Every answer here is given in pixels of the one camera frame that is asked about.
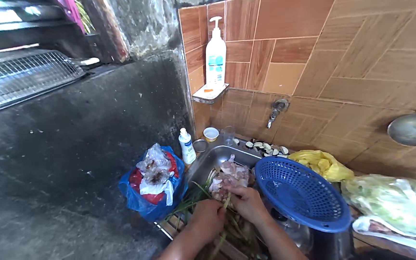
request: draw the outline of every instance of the small metal lid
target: small metal lid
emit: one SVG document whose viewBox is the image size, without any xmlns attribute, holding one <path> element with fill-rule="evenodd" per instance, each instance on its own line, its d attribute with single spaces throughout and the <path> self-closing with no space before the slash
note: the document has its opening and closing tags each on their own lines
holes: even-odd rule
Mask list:
<svg viewBox="0 0 416 260">
<path fill-rule="evenodd" d="M 193 146 L 196 152 L 203 153 L 208 147 L 208 142 L 204 139 L 198 139 L 194 141 Z"/>
</svg>

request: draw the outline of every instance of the faucet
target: faucet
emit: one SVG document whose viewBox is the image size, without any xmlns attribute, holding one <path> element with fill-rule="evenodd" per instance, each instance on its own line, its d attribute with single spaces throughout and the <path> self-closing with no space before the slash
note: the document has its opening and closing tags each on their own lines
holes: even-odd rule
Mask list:
<svg viewBox="0 0 416 260">
<path fill-rule="evenodd" d="M 287 110 L 288 106 L 290 105 L 290 102 L 286 99 L 279 99 L 276 100 L 274 103 L 272 103 L 272 113 L 270 114 L 269 121 L 267 122 L 267 128 L 270 128 L 272 125 L 272 122 L 275 121 L 277 116 L 280 114 L 281 111 Z"/>
</svg>

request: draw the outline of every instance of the small white bottle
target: small white bottle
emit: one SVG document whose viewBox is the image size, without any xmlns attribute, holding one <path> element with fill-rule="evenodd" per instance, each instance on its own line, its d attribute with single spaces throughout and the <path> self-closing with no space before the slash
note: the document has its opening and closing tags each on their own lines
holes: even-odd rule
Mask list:
<svg viewBox="0 0 416 260">
<path fill-rule="evenodd" d="M 212 37 L 208 42 L 206 49 L 206 76 L 207 85 L 216 87 L 224 85 L 226 75 L 226 43 L 221 39 L 221 30 L 218 27 L 218 21 L 221 16 L 215 16 L 209 21 L 215 21 Z"/>
<path fill-rule="evenodd" d="M 181 128 L 181 134 L 179 135 L 179 143 L 182 148 L 182 160 L 186 164 L 191 164 L 195 161 L 196 155 L 194 147 L 192 146 L 192 137 L 185 130 Z"/>
</svg>

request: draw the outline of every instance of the wire mesh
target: wire mesh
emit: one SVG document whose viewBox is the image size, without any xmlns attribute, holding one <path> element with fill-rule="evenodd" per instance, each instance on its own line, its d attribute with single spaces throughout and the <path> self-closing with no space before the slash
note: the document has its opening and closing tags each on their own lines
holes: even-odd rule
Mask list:
<svg viewBox="0 0 416 260">
<path fill-rule="evenodd" d="M 69 83 L 85 72 L 56 50 L 0 54 L 0 108 Z"/>
</svg>

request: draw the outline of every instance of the soap dish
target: soap dish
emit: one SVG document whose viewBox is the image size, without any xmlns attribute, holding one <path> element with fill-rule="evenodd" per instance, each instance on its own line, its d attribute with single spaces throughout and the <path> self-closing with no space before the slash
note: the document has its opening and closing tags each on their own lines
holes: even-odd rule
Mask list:
<svg viewBox="0 0 416 260">
<path fill-rule="evenodd" d="M 228 83 L 224 83 L 221 87 L 211 87 L 205 84 L 192 95 L 192 99 L 199 103 L 214 104 L 224 95 L 224 93 L 226 93 L 228 86 Z"/>
</svg>

